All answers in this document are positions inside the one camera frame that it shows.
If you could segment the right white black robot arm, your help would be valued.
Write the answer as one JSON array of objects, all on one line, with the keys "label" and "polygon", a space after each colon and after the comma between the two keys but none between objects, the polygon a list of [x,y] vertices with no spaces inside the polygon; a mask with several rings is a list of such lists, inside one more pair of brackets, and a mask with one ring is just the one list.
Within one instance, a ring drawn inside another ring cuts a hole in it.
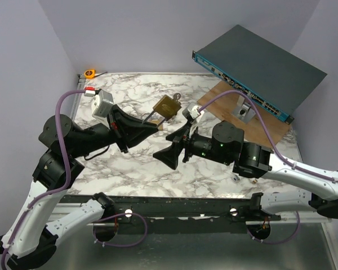
[{"label": "right white black robot arm", "polygon": [[171,146],[155,152],[153,157],[171,169],[177,168],[183,153],[185,163],[192,156],[198,156],[232,165],[233,173],[245,178],[269,179],[296,187],[288,192],[253,194],[248,214],[256,221],[267,214],[304,211],[338,219],[338,171],[279,157],[268,147],[244,141],[244,131],[227,121],[216,124],[210,138],[201,136],[187,123],[166,140]]}]

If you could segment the long shackle brass padlock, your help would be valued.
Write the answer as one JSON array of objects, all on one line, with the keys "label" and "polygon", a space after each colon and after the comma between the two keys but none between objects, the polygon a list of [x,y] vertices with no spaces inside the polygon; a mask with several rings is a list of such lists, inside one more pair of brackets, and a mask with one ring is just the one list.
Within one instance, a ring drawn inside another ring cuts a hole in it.
[{"label": "long shackle brass padlock", "polygon": [[178,111],[181,109],[181,103],[179,101],[175,101],[173,97],[168,95],[164,95],[154,106],[152,111],[148,114],[148,116],[142,120],[142,123],[148,122],[149,119],[155,114],[159,114],[163,119],[157,124],[157,128],[159,129],[164,122],[173,118]]}]

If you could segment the silver padlock key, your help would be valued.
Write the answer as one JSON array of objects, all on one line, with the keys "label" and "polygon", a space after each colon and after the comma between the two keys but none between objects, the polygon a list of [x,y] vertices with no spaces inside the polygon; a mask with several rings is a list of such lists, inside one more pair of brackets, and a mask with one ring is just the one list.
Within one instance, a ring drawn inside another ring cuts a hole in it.
[{"label": "silver padlock key", "polygon": [[175,94],[173,95],[173,99],[174,99],[175,101],[178,101],[180,98],[181,98],[181,94],[180,94],[180,93],[175,93]]}]

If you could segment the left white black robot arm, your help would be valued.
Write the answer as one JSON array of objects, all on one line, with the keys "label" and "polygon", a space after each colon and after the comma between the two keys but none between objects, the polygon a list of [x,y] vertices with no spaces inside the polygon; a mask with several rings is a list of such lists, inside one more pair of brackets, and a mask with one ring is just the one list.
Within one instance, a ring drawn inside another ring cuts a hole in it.
[{"label": "left white black robot arm", "polygon": [[33,172],[28,197],[10,230],[0,236],[3,269],[36,269],[55,253],[59,243],[91,222],[108,222],[115,216],[114,201],[102,192],[94,194],[82,208],[55,222],[49,217],[66,195],[84,166],[78,161],[110,145],[127,152],[158,131],[113,106],[101,123],[81,128],[70,117],[49,118],[39,140],[47,147]]}]

